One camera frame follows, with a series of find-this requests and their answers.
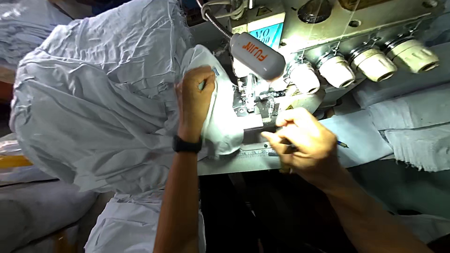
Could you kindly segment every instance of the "blue label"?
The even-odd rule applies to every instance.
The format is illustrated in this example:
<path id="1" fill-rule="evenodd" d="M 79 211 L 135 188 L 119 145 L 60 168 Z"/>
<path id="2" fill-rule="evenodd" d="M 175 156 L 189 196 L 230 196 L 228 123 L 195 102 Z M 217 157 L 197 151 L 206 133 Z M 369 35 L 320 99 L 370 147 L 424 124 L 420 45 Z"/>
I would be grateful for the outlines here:
<path id="1" fill-rule="evenodd" d="M 280 45 L 281 32 L 283 31 L 283 23 L 279 23 L 273 26 L 261 28 L 249 32 L 250 35 L 257 38 L 267 46 L 278 49 Z"/>
<path id="2" fill-rule="evenodd" d="M 214 71 L 214 73 L 216 74 L 216 77 L 220 76 L 219 72 L 217 71 L 216 67 L 213 67 L 212 70 Z"/>

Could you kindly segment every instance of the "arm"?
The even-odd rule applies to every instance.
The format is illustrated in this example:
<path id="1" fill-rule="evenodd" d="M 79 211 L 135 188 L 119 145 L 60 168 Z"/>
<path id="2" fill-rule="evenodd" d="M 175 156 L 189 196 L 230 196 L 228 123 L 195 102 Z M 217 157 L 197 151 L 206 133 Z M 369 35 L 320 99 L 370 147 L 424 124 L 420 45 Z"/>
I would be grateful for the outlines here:
<path id="1" fill-rule="evenodd" d="M 190 143 L 200 139 L 203 122 L 214 91 L 210 67 L 195 68 L 177 86 L 180 126 L 178 136 Z M 205 81 L 203 90 L 198 85 Z M 156 253 L 198 252 L 197 154 L 178 152 L 173 158 L 156 232 Z"/>
<path id="2" fill-rule="evenodd" d="M 263 132 L 281 162 L 328 196 L 342 227 L 360 253 L 431 253 L 428 247 L 368 196 L 339 165 L 336 136 L 303 108 L 288 110 L 277 118 L 284 127 L 277 133 Z M 288 154 L 282 139 L 296 145 Z"/>

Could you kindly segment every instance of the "watch strap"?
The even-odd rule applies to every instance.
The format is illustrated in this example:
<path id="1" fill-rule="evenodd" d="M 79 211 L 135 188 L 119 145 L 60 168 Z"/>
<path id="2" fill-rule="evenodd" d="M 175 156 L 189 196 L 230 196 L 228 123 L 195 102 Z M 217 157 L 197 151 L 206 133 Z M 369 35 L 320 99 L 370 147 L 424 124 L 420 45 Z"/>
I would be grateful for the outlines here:
<path id="1" fill-rule="evenodd" d="M 202 138 L 197 143 L 186 142 L 178 135 L 173 136 L 172 148 L 175 152 L 194 152 L 198 153 L 202 149 Z"/>

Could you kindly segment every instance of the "measuring tape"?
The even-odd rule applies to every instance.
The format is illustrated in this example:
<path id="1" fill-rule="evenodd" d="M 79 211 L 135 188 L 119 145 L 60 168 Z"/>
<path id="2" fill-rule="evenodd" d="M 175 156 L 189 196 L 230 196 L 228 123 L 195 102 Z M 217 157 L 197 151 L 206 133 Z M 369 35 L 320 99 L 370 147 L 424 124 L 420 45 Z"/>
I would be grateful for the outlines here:
<path id="1" fill-rule="evenodd" d="M 259 171 L 281 168 L 276 152 L 271 149 L 239 150 L 237 154 L 206 157 L 197 163 L 201 175 Z"/>

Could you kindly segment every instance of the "hand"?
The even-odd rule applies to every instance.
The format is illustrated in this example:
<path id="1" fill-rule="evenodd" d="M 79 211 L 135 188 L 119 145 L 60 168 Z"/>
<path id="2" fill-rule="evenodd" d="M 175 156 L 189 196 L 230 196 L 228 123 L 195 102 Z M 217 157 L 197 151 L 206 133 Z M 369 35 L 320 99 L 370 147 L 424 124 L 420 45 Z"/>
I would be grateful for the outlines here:
<path id="1" fill-rule="evenodd" d="M 178 136 L 187 142 L 197 143 L 203 123 L 208 114 L 211 95 L 215 88 L 216 76 L 211 67 L 200 67 L 187 72 L 181 83 L 176 85 L 180 126 Z M 205 82 L 203 90 L 198 85 Z"/>
<path id="2" fill-rule="evenodd" d="M 322 188 L 348 177 L 339 165 L 336 136 L 322 126 L 306 109 L 286 110 L 279 114 L 277 126 L 284 127 L 276 133 L 262 132 L 272 148 L 287 164 L 308 182 Z M 298 150 L 289 154 L 289 140 Z"/>

